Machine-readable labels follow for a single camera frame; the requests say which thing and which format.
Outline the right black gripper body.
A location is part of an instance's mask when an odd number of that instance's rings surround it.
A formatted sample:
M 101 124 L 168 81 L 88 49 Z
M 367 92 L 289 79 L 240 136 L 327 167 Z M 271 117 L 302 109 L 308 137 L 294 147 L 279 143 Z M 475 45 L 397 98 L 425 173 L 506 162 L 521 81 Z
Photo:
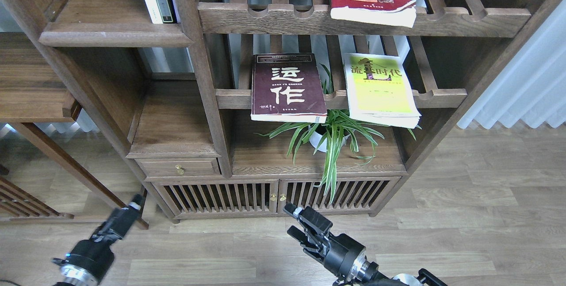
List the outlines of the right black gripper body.
M 330 232 L 332 225 L 325 217 L 318 220 L 303 217 L 306 236 L 303 251 L 340 280 L 353 280 L 356 272 L 353 273 L 352 268 L 358 269 L 365 262 L 365 247 L 344 233 L 334 236 Z

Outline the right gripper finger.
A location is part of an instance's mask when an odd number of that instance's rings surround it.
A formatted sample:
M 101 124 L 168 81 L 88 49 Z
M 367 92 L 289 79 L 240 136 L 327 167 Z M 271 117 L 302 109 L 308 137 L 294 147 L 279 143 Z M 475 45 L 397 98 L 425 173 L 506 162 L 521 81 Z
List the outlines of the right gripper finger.
M 307 235 L 303 231 L 299 230 L 296 226 L 291 226 L 287 230 L 287 234 L 297 240 L 303 248 L 310 248 L 313 245 L 309 241 Z
M 304 209 L 302 207 L 293 205 L 293 203 L 287 203 L 284 208 L 283 211 L 291 216 L 293 219 L 297 220 L 297 221 L 301 221 L 302 220 L 302 213 L 304 211 Z

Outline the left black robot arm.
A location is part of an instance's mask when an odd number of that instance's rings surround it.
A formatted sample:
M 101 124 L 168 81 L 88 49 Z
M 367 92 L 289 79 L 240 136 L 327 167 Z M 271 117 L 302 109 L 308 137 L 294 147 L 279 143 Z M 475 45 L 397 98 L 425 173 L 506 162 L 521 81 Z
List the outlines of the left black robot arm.
M 111 245 L 125 238 L 142 213 L 145 198 L 135 194 L 128 206 L 115 208 L 90 238 L 79 241 L 65 258 L 52 259 L 64 276 L 57 286 L 98 286 L 115 260 Z

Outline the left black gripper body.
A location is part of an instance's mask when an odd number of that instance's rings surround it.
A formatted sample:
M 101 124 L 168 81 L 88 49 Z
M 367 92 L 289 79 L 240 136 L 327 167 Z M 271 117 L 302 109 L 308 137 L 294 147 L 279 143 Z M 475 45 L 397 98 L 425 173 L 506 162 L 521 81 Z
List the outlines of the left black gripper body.
M 63 283 L 100 283 L 115 260 L 111 245 L 123 239 L 140 212 L 116 208 L 86 240 L 79 241 L 65 258 L 53 258 L 64 276 Z

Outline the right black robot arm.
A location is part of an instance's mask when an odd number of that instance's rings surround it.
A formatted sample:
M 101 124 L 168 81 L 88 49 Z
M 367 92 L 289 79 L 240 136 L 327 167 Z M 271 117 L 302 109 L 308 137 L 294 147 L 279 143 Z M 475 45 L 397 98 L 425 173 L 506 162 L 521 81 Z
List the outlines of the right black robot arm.
M 365 246 L 347 234 L 333 235 L 332 222 L 310 206 L 301 208 L 288 203 L 284 212 L 295 218 L 303 227 L 291 226 L 287 233 L 303 247 L 303 251 L 321 263 L 337 280 L 335 286 L 444 286 L 440 278 L 426 269 L 418 276 L 397 274 L 389 278 L 378 271 L 376 262 L 369 262 Z

